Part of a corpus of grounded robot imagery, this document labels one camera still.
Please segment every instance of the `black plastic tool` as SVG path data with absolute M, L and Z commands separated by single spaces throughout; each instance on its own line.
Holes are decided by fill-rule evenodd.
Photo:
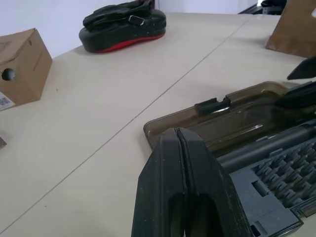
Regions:
M 316 77 L 316 56 L 305 59 L 287 77 L 288 80 L 311 79 Z M 275 105 L 288 109 L 298 109 L 316 105 L 316 82 L 308 82 L 290 90 L 276 100 Z
M 160 137 L 138 180 L 132 237 L 251 237 L 229 174 L 187 129 Z

